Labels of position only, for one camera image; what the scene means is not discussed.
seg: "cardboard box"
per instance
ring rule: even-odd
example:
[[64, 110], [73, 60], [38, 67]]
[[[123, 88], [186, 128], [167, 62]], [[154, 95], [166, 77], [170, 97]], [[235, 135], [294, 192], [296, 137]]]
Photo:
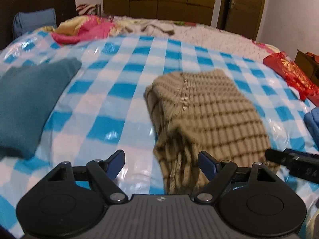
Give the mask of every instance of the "cardboard box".
[[316, 61], [298, 50], [295, 63], [315, 85], [319, 85], [319, 64]]

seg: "pink and yellow fabric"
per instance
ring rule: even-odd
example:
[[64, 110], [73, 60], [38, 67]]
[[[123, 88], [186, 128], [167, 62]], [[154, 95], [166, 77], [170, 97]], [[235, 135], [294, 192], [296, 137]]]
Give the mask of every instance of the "pink and yellow fabric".
[[107, 38], [114, 26], [113, 22], [95, 15], [77, 16], [62, 22], [51, 36], [58, 44], [76, 44]]

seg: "beige cloth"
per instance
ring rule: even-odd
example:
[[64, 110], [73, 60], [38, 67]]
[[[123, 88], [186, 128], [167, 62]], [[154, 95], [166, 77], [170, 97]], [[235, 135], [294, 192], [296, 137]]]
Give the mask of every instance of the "beige cloth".
[[202, 150], [238, 166], [263, 162], [278, 168], [264, 157], [270, 141], [256, 109], [222, 70], [160, 76], [145, 99], [167, 193], [196, 192], [208, 182], [197, 167]]

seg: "bedspread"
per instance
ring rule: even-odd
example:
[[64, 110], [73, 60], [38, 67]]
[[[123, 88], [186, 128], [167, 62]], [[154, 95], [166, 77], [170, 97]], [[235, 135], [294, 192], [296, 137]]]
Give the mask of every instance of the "bedspread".
[[[22, 235], [15, 216], [19, 199], [61, 161], [84, 165], [123, 149], [126, 163], [116, 182], [127, 194], [163, 193], [152, 150], [155, 132], [143, 93], [159, 75], [220, 68], [252, 101], [273, 148], [316, 153], [303, 116], [314, 107], [297, 100], [273, 70], [250, 59], [192, 44], [148, 36], [117, 36], [60, 47], [46, 32], [22, 36], [0, 54], [0, 75], [11, 66], [36, 65], [76, 57], [82, 68], [61, 95], [29, 161], [0, 161], [0, 224]], [[279, 175], [306, 202], [319, 195], [317, 184]]]

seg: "wooden door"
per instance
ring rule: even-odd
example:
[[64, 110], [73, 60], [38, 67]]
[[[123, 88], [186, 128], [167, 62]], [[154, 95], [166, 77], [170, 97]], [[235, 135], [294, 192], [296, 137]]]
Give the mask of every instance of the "wooden door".
[[256, 39], [264, 0], [230, 0], [225, 30]]

